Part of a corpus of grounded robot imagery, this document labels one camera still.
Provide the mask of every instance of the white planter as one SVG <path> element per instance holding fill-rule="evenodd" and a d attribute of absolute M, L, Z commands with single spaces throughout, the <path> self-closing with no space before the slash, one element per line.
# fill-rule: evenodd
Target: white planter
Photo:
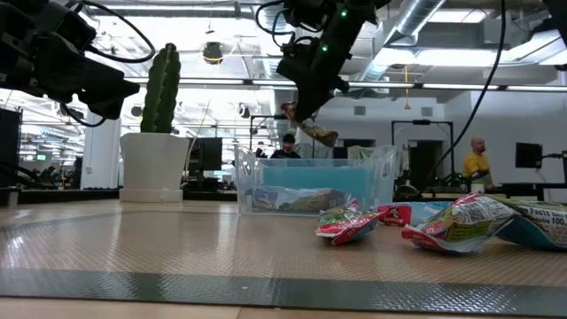
<path fill-rule="evenodd" d="M 179 190 L 189 139 L 159 133 L 128 133 L 120 138 L 124 184 L 120 201 L 172 203 Z"/>

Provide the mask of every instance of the man in black shirt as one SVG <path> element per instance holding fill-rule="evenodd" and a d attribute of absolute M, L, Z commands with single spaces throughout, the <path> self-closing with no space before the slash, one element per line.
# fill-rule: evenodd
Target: man in black shirt
<path fill-rule="evenodd" d="M 295 137 L 292 134 L 286 134 L 283 136 L 283 149 L 275 151 L 271 159 L 301 159 L 299 154 L 293 151 L 293 145 L 295 145 Z"/>

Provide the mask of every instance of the man in yellow shirt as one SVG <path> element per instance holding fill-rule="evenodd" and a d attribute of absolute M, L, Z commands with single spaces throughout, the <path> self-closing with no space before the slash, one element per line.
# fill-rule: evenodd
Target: man in yellow shirt
<path fill-rule="evenodd" d="M 462 174 L 471 178 L 473 183 L 482 183 L 490 190 L 493 187 L 493 180 L 490 176 L 488 158 L 485 156 L 485 139 L 472 137 L 470 147 L 472 147 L 472 152 L 464 159 Z"/>

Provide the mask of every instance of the cactus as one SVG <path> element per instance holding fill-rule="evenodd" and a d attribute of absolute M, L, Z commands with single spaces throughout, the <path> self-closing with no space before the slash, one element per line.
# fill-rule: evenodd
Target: cactus
<path fill-rule="evenodd" d="M 181 62 L 172 43 L 166 44 L 154 58 L 146 85 L 145 106 L 140 130 L 144 133 L 171 133 L 171 122 L 179 88 Z"/>

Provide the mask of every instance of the yellow shirt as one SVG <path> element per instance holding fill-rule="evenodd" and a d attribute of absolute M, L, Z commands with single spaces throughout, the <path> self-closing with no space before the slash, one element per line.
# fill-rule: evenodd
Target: yellow shirt
<path fill-rule="evenodd" d="M 462 174 L 465 177 L 470 177 L 472 173 L 478 170 L 490 170 L 490 166 L 488 165 L 488 158 L 484 154 L 478 155 L 475 152 L 472 152 L 464 159 Z"/>

